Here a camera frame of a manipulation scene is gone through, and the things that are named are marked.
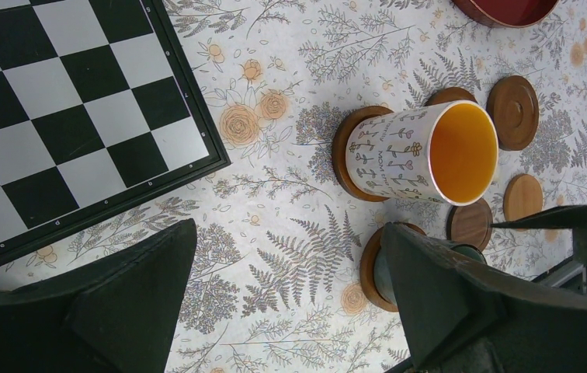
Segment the dark walnut coaster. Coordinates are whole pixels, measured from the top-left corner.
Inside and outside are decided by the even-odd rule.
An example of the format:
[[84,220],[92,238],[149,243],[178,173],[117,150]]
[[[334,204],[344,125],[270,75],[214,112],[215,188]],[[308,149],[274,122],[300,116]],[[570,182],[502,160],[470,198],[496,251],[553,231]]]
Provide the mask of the dark walnut coaster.
[[467,206],[451,207],[446,221],[446,237],[469,244],[483,252],[491,239],[493,214],[489,204],[480,198]]

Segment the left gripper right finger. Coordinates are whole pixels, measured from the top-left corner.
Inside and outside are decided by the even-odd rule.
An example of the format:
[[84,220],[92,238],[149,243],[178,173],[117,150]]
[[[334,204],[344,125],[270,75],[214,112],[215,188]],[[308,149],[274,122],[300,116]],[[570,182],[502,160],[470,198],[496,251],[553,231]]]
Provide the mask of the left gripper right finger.
[[405,225],[385,225],[381,246],[416,369],[587,372],[587,295],[519,279]]

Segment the light wood coaster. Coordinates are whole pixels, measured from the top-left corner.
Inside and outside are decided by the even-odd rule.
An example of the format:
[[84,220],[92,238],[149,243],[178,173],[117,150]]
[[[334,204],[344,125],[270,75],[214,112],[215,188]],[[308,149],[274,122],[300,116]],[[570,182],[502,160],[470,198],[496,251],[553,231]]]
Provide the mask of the light wood coaster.
[[503,197],[506,221],[519,220],[541,212],[543,205],[543,190],[535,177],[519,174],[509,181]]

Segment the dark green mug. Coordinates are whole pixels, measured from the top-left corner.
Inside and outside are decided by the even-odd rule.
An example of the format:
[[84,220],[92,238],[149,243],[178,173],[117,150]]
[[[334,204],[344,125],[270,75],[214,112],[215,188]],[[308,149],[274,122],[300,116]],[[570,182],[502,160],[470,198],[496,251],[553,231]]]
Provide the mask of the dark green mug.
[[[442,241],[440,243],[443,247],[454,251],[455,253],[459,253],[461,255],[467,256],[473,260],[477,260],[480,263],[486,264],[486,259],[482,252],[475,248],[472,245],[468,244],[459,244],[457,242],[452,241]],[[389,267],[387,265],[387,260],[385,257],[385,252],[378,246],[378,253],[375,257],[374,265],[373,265],[373,279],[374,285],[377,289],[379,295],[391,303],[394,307],[398,307],[396,298],[394,295],[394,288],[391,280],[391,276],[389,273]]]

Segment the floral mug orange inside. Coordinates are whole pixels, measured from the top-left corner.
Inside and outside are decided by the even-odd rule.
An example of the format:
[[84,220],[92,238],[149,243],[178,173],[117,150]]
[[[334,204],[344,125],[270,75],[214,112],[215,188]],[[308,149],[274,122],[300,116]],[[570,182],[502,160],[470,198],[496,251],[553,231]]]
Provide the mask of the floral mug orange inside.
[[477,103],[458,100],[360,123],[346,164],[365,193],[467,206],[482,198],[498,164],[498,136]]

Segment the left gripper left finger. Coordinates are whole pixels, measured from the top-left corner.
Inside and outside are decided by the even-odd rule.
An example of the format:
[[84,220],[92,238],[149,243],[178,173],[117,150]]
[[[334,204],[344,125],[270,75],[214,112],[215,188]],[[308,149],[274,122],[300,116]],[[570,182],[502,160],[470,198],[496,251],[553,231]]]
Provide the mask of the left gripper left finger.
[[0,372],[163,372],[193,266],[179,221],[64,274],[0,292]]

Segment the brown ringed coaster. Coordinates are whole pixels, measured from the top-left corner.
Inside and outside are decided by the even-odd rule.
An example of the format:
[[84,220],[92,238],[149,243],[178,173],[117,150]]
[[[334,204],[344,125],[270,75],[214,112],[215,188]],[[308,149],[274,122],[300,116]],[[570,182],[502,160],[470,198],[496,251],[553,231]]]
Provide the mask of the brown ringed coaster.
[[[379,251],[378,246],[382,249],[381,237],[384,230],[385,227],[379,228],[368,240],[360,260],[359,280],[363,293],[372,304],[386,312],[398,312],[398,307],[394,307],[391,303],[383,299],[374,285],[373,265]],[[404,280],[411,278],[408,274],[405,274],[406,270],[412,268],[411,264],[405,260],[405,255],[409,254],[409,250],[410,247],[406,245],[396,247],[388,246],[384,249],[396,301],[397,296],[403,289]]]
[[433,93],[426,101],[425,106],[433,106],[441,103],[450,103],[458,100],[469,100],[474,103],[478,102],[475,99],[474,95],[466,89],[460,87],[449,87],[445,89],[440,89],[437,92]]
[[495,125],[500,149],[522,151],[534,139],[540,108],[526,78],[511,75],[498,80],[488,95],[486,110]]
[[351,197],[368,202],[384,202],[387,200],[387,197],[378,197],[363,192],[351,180],[346,164],[346,149],[349,136],[360,123],[389,113],[392,113],[392,110],[384,106],[365,106],[347,114],[335,132],[331,150],[332,167],[339,185]]

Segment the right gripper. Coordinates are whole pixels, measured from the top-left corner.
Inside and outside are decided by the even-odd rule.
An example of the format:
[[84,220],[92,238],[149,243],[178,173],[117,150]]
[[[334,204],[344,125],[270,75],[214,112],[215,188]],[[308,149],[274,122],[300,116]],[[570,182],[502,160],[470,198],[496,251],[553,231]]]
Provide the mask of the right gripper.
[[553,207],[515,221],[491,223],[491,227],[570,231],[568,257],[535,276],[533,282],[587,295],[587,204]]

